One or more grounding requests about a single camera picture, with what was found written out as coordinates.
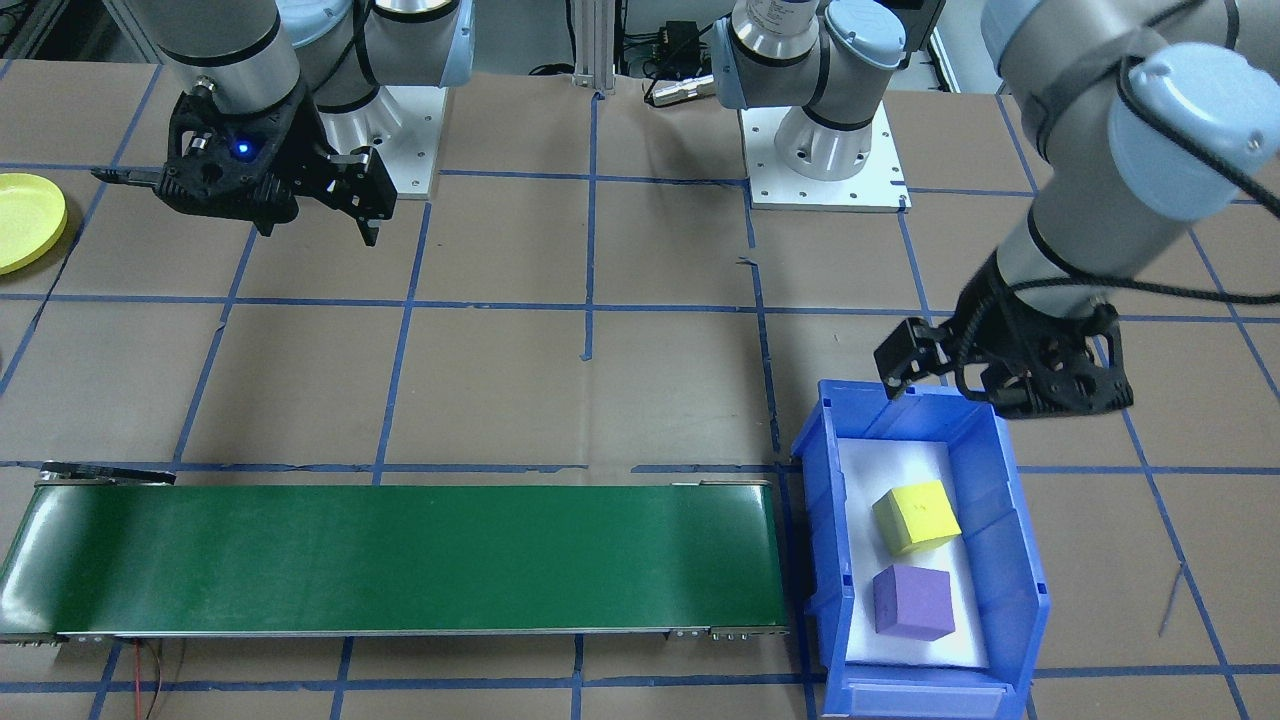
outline metal frame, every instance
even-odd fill
[[[790,108],[742,110],[742,155],[751,181],[751,206],[762,210],[849,210],[896,213],[911,206],[902,164],[888,127],[884,105],[872,120],[873,143],[867,165],[846,181],[817,181],[788,168],[773,136]]]
[[[613,95],[613,15],[617,0],[573,0],[573,85]]]

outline blue bin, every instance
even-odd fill
[[[1009,430],[991,406],[914,386],[890,402],[878,383],[822,380],[818,406],[791,447],[804,464],[813,532],[823,715],[1018,720],[1027,705],[1048,588],[1032,534]],[[837,438],[942,442],[982,618],[987,670],[845,661],[854,588]]]

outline green conveyor belt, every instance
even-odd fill
[[[40,487],[0,639],[786,625],[769,488]]]

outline brown paper floor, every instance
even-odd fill
[[[96,183],[90,165],[163,161],[177,91],[146,65],[0,67],[0,172],[58,182],[81,228],[0,278],[5,538],[54,457],[210,484],[764,478],[801,597],[786,448],[815,382],[873,379],[900,318],[945,316],[1051,174],[1012,102],[892,94],[910,213],[753,211],[713,102],[479,76],[435,201],[401,202],[367,250],[310,201],[268,238]],[[1240,202],[1144,277],[1261,291],[1275,236]],[[1280,311],[1117,304],[1133,411],[1011,430],[1053,597],[1028,715],[1277,717]],[[1160,637],[1179,557],[1193,585]],[[804,719],[814,644],[189,641],[179,678],[165,647],[159,716]],[[132,678],[129,646],[0,647],[0,716],[132,717]]]

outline red wire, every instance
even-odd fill
[[[142,641],[133,641],[133,717],[142,720]]]

